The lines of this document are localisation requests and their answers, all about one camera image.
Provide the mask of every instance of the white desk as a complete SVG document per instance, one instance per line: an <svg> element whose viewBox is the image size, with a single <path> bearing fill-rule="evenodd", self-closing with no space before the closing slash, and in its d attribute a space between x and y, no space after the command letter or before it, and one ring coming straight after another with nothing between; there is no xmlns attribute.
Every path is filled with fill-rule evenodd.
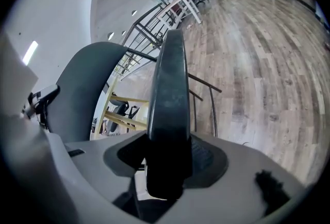
<svg viewBox="0 0 330 224"><path fill-rule="evenodd" d="M181 5L180 2L184 2L185 3L185 8ZM182 10L182 12L178 15L175 12L174 16L175 16L175 23L170 26L168 22L166 22L166 20L164 20L163 16L165 15L165 13L167 11L169 11L174 5L178 4ZM170 4L168 4L158 15L157 18L160 19L167 27L169 30L172 29L176 29L176 27L178 26L179 22L181 21L182 17L184 14L188 15L190 13L188 13L187 11L190 10L190 13L193 14L193 16L195 17L196 21L200 24L201 20L198 17L198 13L200 12L195 3L192 0L174 0L173 2L171 2Z"/></svg>

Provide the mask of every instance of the ceiling light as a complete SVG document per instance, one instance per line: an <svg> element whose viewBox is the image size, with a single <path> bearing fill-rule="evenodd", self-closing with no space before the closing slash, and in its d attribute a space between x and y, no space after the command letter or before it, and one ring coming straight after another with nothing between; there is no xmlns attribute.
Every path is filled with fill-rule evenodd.
<svg viewBox="0 0 330 224"><path fill-rule="evenodd" d="M110 39L113 37L113 35L114 35L114 32L110 32L110 33L108 34L108 40L110 40Z"/></svg>
<svg viewBox="0 0 330 224"><path fill-rule="evenodd" d="M25 65L28 65L33 53L35 52L36 48L38 46L38 43L36 41L33 41L30 45L29 49L27 50L25 56L23 57L23 63Z"/></svg>

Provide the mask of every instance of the metal railing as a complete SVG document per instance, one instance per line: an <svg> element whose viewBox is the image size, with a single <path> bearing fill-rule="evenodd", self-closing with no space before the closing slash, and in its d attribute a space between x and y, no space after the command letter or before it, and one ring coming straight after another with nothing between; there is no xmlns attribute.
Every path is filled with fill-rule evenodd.
<svg viewBox="0 0 330 224"><path fill-rule="evenodd" d="M165 6L166 4L160 3L139 17L132 24L121 44L147 55L161 49L168 29L157 16ZM166 12L163 18L166 19L169 25L173 25L175 21L175 15L171 10ZM142 59L141 56L127 52L115 67L112 75L125 76L131 71L132 67L141 64Z"/></svg>

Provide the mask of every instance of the handrail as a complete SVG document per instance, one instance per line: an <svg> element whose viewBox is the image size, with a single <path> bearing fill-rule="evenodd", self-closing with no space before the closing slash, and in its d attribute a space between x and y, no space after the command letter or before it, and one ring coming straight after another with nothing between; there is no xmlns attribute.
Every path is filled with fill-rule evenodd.
<svg viewBox="0 0 330 224"><path fill-rule="evenodd" d="M151 19L145 24L148 25L162 10L159 10L158 12L155 13L154 16L151 17Z"/></svg>
<svg viewBox="0 0 330 224"><path fill-rule="evenodd" d="M158 7L161 7L162 4L157 4L156 6L154 6L153 8L151 8L149 11L147 11L146 13L144 13L142 16L140 16L130 27L130 29L128 30L127 35L125 36L122 45L124 45L127 41L127 39L129 38L130 34L133 32L135 26L140 23L144 18L146 18L150 13L152 13L154 10L156 10Z"/></svg>

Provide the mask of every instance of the floor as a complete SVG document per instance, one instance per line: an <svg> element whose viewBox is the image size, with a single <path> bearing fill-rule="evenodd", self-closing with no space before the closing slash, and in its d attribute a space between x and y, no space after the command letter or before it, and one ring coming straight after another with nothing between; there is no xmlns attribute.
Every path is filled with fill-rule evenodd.
<svg viewBox="0 0 330 224"><path fill-rule="evenodd" d="M190 17L182 25L188 71L223 90L213 92L218 137L262 151L304 184L316 181L330 142L323 26L295 0L210 0L199 9L202 24ZM121 87L134 90L121 95L148 99L154 67L126 77ZM189 88L204 99L196 100L197 131L214 135L208 87L189 80Z"/></svg>

